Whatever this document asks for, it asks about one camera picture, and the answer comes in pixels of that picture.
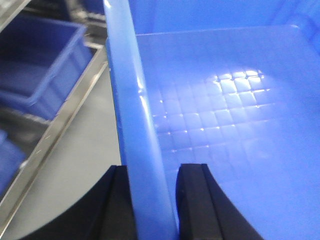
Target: blue storage box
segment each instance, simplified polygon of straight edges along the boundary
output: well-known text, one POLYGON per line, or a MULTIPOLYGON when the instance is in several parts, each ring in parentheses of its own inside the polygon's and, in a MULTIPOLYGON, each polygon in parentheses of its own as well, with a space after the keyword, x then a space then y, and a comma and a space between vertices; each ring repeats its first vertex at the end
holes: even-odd
POLYGON ((26 155, 0 129, 0 196, 9 187, 26 155))
POLYGON ((178 239, 183 163, 208 164, 264 239, 320 239, 320 2, 104 5, 139 239, 178 239))
POLYGON ((52 120, 92 54, 79 24, 17 17, 0 34, 0 104, 52 120))

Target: gray floor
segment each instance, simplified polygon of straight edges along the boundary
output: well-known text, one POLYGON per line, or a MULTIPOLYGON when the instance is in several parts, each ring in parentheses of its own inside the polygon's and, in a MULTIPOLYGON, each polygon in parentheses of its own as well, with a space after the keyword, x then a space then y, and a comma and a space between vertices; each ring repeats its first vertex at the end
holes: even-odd
POLYGON ((110 78, 105 71, 41 169, 3 240, 20 239, 80 199, 110 165, 120 165, 110 78))

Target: bin bottom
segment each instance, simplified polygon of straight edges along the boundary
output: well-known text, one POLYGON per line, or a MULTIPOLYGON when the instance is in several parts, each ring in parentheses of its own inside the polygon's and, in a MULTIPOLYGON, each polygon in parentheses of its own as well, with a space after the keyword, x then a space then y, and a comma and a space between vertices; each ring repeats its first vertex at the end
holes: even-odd
POLYGON ((320 56, 297 27, 138 35, 172 203, 208 164, 266 240, 320 239, 320 56))

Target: blue plastic crate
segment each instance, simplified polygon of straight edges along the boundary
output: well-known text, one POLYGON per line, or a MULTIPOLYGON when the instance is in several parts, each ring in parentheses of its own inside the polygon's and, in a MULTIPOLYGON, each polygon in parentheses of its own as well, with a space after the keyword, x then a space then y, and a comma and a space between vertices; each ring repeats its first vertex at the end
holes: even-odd
POLYGON ((0 34, 0 104, 52 120, 92 54, 82 25, 17 17, 0 34))
POLYGON ((0 129, 0 196, 9 187, 26 155, 0 129))
POLYGON ((264 239, 320 239, 320 2, 104 4, 139 239, 178 239, 183 163, 208 164, 264 239))

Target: black plastic part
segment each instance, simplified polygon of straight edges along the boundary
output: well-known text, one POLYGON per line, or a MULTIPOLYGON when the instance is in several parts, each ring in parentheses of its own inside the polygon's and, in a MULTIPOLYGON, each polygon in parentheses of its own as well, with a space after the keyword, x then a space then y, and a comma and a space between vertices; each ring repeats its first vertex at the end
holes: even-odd
POLYGON ((180 167, 176 201, 181 240, 223 240, 201 165, 180 167))
POLYGON ((137 240, 127 167, 116 168, 108 198, 99 240, 137 240))
POLYGON ((263 240, 231 203, 206 164, 182 164, 176 203, 181 240, 263 240))
POLYGON ((136 235, 127 168, 111 166, 66 212, 21 240, 136 240, 136 235))
POLYGON ((208 165, 202 165, 215 211, 225 240, 263 240, 232 204, 212 176, 208 165))
POLYGON ((71 20, 66 0, 32 0, 23 12, 39 17, 71 20))

